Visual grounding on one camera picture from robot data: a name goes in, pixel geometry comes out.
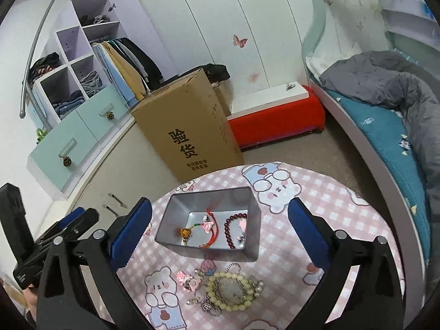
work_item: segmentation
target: light green drawer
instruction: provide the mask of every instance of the light green drawer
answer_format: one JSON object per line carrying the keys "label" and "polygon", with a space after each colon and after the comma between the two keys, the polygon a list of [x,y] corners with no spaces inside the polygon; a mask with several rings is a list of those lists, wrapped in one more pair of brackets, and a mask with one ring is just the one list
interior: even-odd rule
{"label": "light green drawer", "polygon": [[[76,110],[71,112],[30,154],[40,170],[61,190],[97,140]],[[72,160],[69,167],[59,156]]]}
{"label": "light green drawer", "polygon": [[[75,110],[97,140],[100,140],[128,111],[125,100],[113,84],[105,87]],[[107,112],[113,113],[114,119],[108,119]]]}

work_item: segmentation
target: red cushion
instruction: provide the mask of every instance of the red cushion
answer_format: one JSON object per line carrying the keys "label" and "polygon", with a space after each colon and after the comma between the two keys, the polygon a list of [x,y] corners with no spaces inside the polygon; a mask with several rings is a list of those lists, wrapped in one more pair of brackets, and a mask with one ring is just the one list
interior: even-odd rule
{"label": "red cushion", "polygon": [[240,148],[315,129],[322,131],[325,125],[324,108],[312,90],[307,86],[303,87],[309,92],[306,99],[230,120],[229,125]]}

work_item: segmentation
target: gray storage box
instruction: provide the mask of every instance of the gray storage box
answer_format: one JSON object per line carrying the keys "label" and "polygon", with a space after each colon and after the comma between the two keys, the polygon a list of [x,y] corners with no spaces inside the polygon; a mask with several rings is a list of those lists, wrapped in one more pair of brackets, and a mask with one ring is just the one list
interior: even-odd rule
{"label": "gray storage box", "polygon": [[[207,214],[207,208],[214,214],[219,226],[217,240],[210,248],[200,248],[199,245],[208,242],[211,238],[211,233],[206,233],[199,226],[191,230],[188,245],[184,246],[179,230],[189,228],[196,223],[202,223],[203,216]],[[230,249],[226,241],[224,224],[230,216],[237,213],[247,214],[246,238],[243,247],[238,248],[237,237],[241,235],[239,219],[232,221],[230,235],[237,248]],[[184,257],[231,262],[254,262],[258,259],[260,229],[261,210],[250,187],[187,192],[173,194],[170,197],[159,224],[155,241]]]}

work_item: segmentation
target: round table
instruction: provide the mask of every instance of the round table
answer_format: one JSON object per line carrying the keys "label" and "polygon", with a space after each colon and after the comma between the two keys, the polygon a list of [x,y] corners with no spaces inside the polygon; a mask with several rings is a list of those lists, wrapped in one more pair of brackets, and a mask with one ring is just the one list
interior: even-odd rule
{"label": "round table", "polygon": [[[229,263],[181,257],[156,243],[154,238],[168,200],[174,193],[239,186],[250,186],[261,208],[259,257],[256,262],[240,263],[241,272],[264,281],[265,286],[261,296],[245,311],[223,312],[221,316],[213,317],[203,313],[197,305],[186,304],[192,293],[180,285],[176,274],[179,271],[194,274],[195,268],[212,274],[215,270],[226,271]],[[386,237],[403,293],[399,252],[382,217],[333,178],[281,162],[213,172],[158,199],[153,204],[150,225],[127,266],[117,274],[136,305],[157,329],[285,329],[323,274],[311,263],[287,218],[287,205],[294,197],[299,197],[312,214],[323,217],[333,229],[343,229],[352,238],[372,241],[378,235]],[[352,267],[328,321],[342,313],[358,268]]]}

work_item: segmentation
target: gray blanket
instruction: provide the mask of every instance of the gray blanket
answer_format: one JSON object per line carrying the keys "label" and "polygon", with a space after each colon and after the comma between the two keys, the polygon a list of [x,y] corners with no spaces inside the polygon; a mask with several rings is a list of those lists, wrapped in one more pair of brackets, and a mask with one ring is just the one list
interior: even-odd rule
{"label": "gray blanket", "polygon": [[440,278],[440,82],[391,51],[340,60],[320,77],[323,87],[385,108],[400,107],[409,141],[426,175],[430,205],[429,281]]}

